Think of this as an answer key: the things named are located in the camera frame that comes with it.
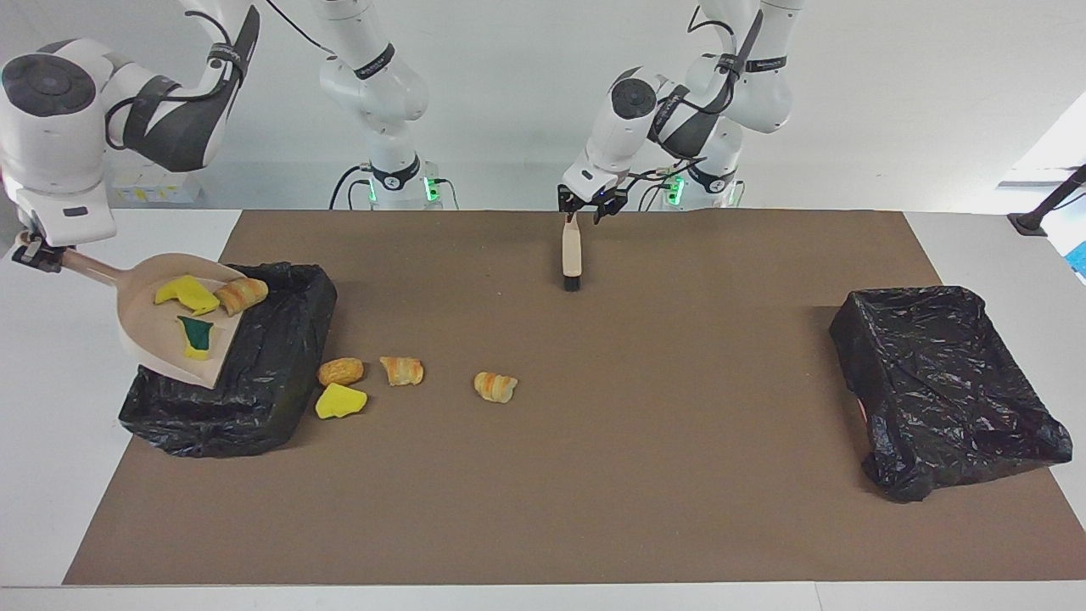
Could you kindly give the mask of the black bag-lined bin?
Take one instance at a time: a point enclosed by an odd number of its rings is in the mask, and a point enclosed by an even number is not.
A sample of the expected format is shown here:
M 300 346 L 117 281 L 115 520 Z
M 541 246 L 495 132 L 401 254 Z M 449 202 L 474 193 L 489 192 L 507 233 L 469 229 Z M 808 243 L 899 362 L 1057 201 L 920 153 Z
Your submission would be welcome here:
M 240 316 L 214 389 L 140 367 L 119 408 L 132 436 L 179 457 L 247 457 L 291 440 L 318 386 L 338 297 L 320 266 L 242 266 L 269 294 Z
M 896 502 L 1073 459 L 1056 420 L 965 287 L 861 289 L 829 328 L 862 407 L 866 478 Z

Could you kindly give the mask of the black stand foot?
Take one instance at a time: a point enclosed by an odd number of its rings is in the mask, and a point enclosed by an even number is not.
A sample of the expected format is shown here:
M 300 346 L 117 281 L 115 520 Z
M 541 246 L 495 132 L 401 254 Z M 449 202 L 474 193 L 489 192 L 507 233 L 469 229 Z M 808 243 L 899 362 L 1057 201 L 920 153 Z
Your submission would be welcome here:
M 1086 163 L 1082 163 L 1061 184 L 1055 186 L 1055 190 L 1043 198 L 1034 209 L 1008 213 L 1005 217 L 1020 236 L 1047 237 L 1048 233 L 1041 228 L 1044 218 L 1055 211 L 1066 208 L 1081 198 L 1086 198 Z

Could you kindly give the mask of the beige plastic dustpan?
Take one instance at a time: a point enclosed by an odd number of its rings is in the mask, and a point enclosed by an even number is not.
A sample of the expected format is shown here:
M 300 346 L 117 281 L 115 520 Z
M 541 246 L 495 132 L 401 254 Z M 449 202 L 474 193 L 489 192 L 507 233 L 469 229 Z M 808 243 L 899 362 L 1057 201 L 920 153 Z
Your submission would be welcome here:
M 194 360 L 185 356 L 186 338 L 177 320 L 179 316 L 190 317 L 191 313 L 177 301 L 156 305 L 153 298 L 160 287 L 186 275 L 214 291 L 244 278 L 243 273 L 190 254 L 159 254 L 140 260 L 132 268 L 116 268 L 76 249 L 65 251 L 62 266 L 115 289 L 121 343 L 140 365 L 185 384 L 216 386 L 233 333 L 242 322 L 240 314 L 230 317 L 224 309 L 216 308 L 201 317 L 213 324 L 210 351 L 205 360 Z

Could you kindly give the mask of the brown potato piece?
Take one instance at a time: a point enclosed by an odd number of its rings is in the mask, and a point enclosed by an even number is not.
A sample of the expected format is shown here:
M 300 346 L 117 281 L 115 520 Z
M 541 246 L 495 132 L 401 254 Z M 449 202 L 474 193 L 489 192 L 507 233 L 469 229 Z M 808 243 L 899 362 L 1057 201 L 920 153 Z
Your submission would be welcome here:
M 338 357 L 338 359 L 323 362 L 317 370 L 318 382 L 325 387 L 353 385 L 353 383 L 364 379 L 364 375 L 365 364 L 357 357 Z

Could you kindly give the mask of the beige hand brush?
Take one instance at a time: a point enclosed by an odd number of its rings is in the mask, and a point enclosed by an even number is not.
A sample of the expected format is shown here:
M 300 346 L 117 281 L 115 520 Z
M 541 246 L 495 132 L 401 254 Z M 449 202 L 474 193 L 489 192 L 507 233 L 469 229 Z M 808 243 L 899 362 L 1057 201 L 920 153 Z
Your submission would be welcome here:
M 578 214 L 570 213 L 563 224 L 560 237 L 563 289 L 567 293 L 580 290 L 583 273 L 583 255 Z

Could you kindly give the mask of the orange striped croissant piece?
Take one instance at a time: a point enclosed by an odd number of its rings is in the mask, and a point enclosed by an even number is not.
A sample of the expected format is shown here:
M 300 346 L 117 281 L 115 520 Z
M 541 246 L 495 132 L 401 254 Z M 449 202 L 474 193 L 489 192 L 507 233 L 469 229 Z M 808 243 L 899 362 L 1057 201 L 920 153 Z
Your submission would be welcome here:
M 480 398 L 506 405 L 512 400 L 513 391 L 517 389 L 518 378 L 493 372 L 480 372 L 473 375 L 473 391 Z
M 424 361 L 411 356 L 380 356 L 388 386 L 419 385 L 424 381 Z

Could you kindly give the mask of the notched yellow sponge piece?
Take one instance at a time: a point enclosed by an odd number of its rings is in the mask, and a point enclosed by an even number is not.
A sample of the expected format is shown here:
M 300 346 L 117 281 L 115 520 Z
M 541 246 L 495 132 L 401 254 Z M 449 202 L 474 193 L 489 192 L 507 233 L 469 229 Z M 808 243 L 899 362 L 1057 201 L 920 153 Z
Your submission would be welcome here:
M 175 300 L 193 314 L 195 317 L 206 316 L 220 306 L 217 295 L 202 285 L 198 279 L 191 275 L 178 276 L 171 282 L 163 283 L 155 291 L 153 303 L 163 305 L 167 301 Z

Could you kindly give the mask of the pale bread chunk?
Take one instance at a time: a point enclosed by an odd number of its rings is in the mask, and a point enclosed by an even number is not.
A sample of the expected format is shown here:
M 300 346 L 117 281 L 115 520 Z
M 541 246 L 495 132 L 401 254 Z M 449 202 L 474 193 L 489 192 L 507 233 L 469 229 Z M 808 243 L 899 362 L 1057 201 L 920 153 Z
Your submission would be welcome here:
M 214 290 L 213 295 L 220 301 L 220 308 L 224 308 L 228 316 L 235 317 L 266 300 L 269 288 L 257 278 L 241 277 Z

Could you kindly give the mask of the plain yellow sponge piece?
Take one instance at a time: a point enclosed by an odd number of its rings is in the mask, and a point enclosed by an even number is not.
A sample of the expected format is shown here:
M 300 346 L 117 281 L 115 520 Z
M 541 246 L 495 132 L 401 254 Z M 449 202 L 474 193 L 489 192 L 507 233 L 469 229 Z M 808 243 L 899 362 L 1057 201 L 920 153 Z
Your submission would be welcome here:
M 315 411 L 323 420 L 344 418 L 348 415 L 359 413 L 365 409 L 367 403 L 368 394 L 364 391 L 329 384 L 323 390 L 321 397 L 316 402 Z

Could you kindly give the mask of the white power strip box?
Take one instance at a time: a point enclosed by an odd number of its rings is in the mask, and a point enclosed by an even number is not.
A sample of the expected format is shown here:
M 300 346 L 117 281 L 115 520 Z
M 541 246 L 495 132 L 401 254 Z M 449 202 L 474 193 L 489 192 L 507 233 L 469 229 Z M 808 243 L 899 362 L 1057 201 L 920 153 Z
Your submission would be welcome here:
M 193 205 L 203 196 L 203 184 L 191 171 L 168 171 L 152 163 L 114 167 L 111 193 L 122 204 Z

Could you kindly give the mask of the brown table mat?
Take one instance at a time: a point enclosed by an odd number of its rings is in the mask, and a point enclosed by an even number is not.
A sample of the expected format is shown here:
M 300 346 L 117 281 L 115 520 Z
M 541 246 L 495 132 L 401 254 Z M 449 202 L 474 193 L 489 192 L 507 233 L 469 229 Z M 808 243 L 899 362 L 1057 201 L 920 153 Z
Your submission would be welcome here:
M 316 264 L 362 413 L 258 457 L 134 440 L 65 581 L 528 584 L 1086 580 L 1044 469 L 924 502 L 861 471 L 831 319 L 938 275 L 902 214 L 247 211 L 225 262 Z M 419 357 L 388 386 L 380 356 Z M 518 378 L 506 405 L 473 375 Z

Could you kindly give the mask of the green and yellow sponge piece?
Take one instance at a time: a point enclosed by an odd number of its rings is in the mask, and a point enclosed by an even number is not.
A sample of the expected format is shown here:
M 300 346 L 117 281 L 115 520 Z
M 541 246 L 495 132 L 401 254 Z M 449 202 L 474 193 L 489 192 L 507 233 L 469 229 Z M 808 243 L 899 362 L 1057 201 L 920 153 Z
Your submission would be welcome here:
M 176 320 L 185 338 L 185 357 L 200 362 L 209 360 L 215 324 L 194 317 L 178 316 Z

